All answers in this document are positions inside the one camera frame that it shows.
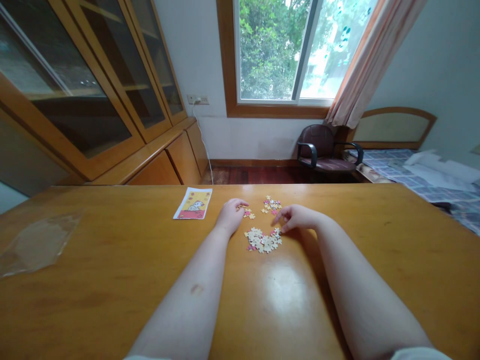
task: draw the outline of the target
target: chair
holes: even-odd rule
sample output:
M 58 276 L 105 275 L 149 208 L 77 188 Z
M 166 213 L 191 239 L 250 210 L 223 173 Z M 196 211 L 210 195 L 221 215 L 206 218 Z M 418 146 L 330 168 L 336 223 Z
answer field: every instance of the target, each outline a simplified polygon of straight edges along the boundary
M 335 145 L 352 145 L 358 155 L 356 163 L 334 158 Z M 363 158 L 364 150 L 354 142 L 334 140 L 334 133 L 325 125 L 310 125 L 303 129 L 297 142 L 298 161 L 309 168 L 322 173 L 352 173 Z

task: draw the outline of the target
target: chair armrest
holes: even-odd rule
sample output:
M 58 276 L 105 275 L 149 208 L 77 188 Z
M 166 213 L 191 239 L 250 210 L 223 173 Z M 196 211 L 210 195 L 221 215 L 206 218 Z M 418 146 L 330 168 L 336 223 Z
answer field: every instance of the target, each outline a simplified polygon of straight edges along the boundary
M 302 146 L 310 147 L 310 150 L 311 150 L 311 164 L 310 164 L 310 167 L 315 169 L 317 167 L 317 148 L 315 148 L 315 145 L 309 144 L 309 143 L 306 143 L 306 142 L 297 142 L 296 144 L 298 145 L 298 150 L 297 150 L 297 153 L 296 153 L 296 158 L 297 158 L 298 161 L 300 161 L 300 151 L 302 149 Z
M 343 142 L 343 141 L 336 141 L 334 144 L 335 145 L 337 145 L 337 144 L 339 144 L 339 145 L 352 145 L 356 149 L 356 152 L 357 152 L 355 165 L 360 165 L 362 163 L 362 161 L 364 160 L 364 149 L 359 144 L 357 144 L 355 142 Z

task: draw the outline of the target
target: headboard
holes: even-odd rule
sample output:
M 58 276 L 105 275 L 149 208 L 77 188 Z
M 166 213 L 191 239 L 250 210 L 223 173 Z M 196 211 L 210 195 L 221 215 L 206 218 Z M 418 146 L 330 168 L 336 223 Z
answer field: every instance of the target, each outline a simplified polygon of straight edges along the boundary
M 418 150 L 437 117 L 413 107 L 382 107 L 365 111 L 347 141 L 364 149 Z

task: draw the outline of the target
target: pile of puzzle pieces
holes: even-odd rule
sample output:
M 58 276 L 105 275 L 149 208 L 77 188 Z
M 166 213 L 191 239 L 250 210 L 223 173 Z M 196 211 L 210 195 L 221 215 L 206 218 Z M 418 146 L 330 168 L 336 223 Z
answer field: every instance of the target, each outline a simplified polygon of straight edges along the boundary
M 282 244 L 280 236 L 280 228 L 276 227 L 271 231 L 270 235 L 266 235 L 262 230 L 252 227 L 249 232 L 245 232 L 245 237 L 248 238 L 248 251 L 258 250 L 260 254 L 271 253 Z
M 265 196 L 266 200 L 263 202 L 262 213 L 268 214 L 271 211 L 272 215 L 277 215 L 282 208 L 282 203 L 279 200 L 273 200 L 270 195 Z
M 252 209 L 248 209 L 246 206 L 245 208 L 245 213 L 243 214 L 244 218 L 250 218 L 250 219 L 255 219 L 255 214 L 252 212 Z

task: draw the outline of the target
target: right hand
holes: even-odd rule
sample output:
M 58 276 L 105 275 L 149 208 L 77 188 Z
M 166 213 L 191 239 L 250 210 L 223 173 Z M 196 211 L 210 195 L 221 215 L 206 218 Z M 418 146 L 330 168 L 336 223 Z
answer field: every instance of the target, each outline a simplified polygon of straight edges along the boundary
M 282 233 L 286 233 L 294 228 L 301 229 L 315 229 L 323 214 L 320 212 L 309 209 L 302 205 L 290 205 L 284 207 L 272 221 L 271 225 L 274 226 L 283 217 L 285 224 L 281 228 Z
M 215 228 L 225 231 L 229 239 L 239 228 L 244 217 L 245 209 L 241 206 L 249 206 L 249 203 L 238 198 L 228 200 L 216 219 Z

